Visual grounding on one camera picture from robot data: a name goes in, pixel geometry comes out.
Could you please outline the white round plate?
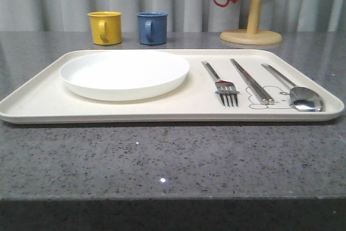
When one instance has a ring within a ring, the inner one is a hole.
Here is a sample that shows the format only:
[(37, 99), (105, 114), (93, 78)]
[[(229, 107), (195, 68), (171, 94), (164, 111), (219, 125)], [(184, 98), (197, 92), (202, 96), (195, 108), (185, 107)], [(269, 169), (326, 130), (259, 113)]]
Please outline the white round plate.
[(175, 54), (154, 50), (115, 50), (84, 55), (60, 68), (77, 95), (101, 101), (135, 101), (178, 88), (190, 69)]

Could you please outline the wooden mug tree stand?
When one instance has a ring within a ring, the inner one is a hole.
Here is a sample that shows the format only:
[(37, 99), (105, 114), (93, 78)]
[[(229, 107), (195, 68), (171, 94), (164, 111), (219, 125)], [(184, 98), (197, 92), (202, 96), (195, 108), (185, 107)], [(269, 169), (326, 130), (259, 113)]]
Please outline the wooden mug tree stand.
[(226, 42), (246, 45), (269, 45), (282, 41), (281, 34), (260, 30), (260, 13), (262, 0), (251, 0), (249, 8), (248, 23), (246, 29), (227, 30), (220, 34), (220, 38)]

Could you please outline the silver metal spoon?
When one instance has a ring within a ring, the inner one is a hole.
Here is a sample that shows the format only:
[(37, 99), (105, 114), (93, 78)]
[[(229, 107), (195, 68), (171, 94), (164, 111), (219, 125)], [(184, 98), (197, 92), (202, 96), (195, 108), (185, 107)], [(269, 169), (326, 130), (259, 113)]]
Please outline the silver metal spoon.
[(296, 110), (303, 112), (322, 112), (324, 110), (324, 99), (317, 92), (306, 87), (297, 86), (293, 81), (269, 64), (262, 63), (261, 66), (292, 86), (289, 96), (291, 105)]

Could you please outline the silver metal fork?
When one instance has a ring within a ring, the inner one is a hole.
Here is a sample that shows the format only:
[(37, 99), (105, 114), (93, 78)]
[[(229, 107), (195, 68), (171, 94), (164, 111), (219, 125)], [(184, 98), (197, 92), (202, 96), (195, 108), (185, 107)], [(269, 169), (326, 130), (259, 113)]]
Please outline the silver metal fork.
[(235, 85), (232, 82), (224, 81), (220, 79), (217, 72), (213, 67), (207, 62), (201, 62), (206, 68), (208, 73), (211, 75), (212, 79), (215, 82), (216, 91), (215, 93), (219, 96), (221, 103), (224, 108), (236, 108), (238, 107), (238, 94)]

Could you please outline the blue enamel mug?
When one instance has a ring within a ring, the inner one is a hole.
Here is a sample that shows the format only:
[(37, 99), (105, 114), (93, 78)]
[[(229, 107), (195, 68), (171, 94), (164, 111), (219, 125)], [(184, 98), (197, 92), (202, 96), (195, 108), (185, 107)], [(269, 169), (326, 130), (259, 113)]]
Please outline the blue enamel mug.
[(137, 14), (140, 44), (161, 45), (167, 42), (168, 13), (145, 11)]

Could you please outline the cream rabbit print tray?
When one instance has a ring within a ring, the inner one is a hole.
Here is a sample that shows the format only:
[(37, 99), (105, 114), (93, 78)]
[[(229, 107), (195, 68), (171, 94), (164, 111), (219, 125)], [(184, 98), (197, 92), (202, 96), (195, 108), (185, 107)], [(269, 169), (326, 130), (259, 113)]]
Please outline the cream rabbit print tray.
[[(107, 102), (84, 98), (66, 88), (59, 69), (92, 50), (69, 52), (43, 69), (1, 101), (1, 119), (16, 124), (153, 122), (153, 121), (327, 121), (344, 110), (343, 102), (300, 71), (264, 50), (173, 49), (185, 58), (190, 71), (174, 91), (140, 101)], [(238, 107), (224, 108), (202, 61), (239, 91)], [(291, 107), (289, 87), (268, 72), (269, 64), (296, 84), (322, 96), (322, 112)]]

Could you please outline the yellow enamel mug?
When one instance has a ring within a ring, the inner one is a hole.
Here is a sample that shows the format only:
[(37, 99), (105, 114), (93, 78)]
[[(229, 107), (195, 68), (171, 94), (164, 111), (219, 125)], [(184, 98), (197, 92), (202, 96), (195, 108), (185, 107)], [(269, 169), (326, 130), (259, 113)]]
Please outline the yellow enamel mug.
[(118, 11), (88, 13), (94, 44), (115, 45), (122, 42), (121, 15)]

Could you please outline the grey pleated curtain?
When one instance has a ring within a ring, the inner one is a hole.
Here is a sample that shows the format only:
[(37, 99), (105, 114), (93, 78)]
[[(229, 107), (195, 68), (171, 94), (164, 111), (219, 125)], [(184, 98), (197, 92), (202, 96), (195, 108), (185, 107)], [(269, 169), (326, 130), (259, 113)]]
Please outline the grey pleated curtain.
[[(2, 31), (88, 31), (88, 13), (119, 11), (122, 29), (137, 30), (140, 11), (168, 13), (175, 32), (244, 28), (250, 0), (221, 8), (213, 0), (1, 0)], [(345, 0), (262, 0), (259, 27), (277, 32), (344, 31)]]

